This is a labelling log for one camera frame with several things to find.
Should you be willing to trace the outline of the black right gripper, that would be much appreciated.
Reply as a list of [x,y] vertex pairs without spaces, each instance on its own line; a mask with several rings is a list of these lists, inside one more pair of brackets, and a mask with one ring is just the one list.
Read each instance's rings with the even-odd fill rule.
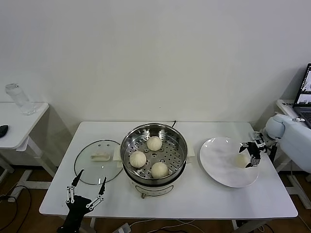
[[245,168],[258,166],[261,160],[260,148],[256,145],[255,142],[243,142],[241,143],[241,147],[239,149],[239,153],[248,150],[249,154],[252,155],[250,158],[250,162],[245,166]]

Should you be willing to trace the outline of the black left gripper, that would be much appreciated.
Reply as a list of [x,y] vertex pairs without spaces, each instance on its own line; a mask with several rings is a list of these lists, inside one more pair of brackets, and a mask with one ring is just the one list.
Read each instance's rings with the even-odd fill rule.
[[58,233],[78,233],[83,217],[90,210],[93,210],[104,200],[106,177],[102,183],[97,197],[94,200],[74,195],[75,187],[77,186],[84,169],[73,179],[71,185],[67,186],[66,203],[69,208],[69,213],[64,221],[64,224],[57,229]]

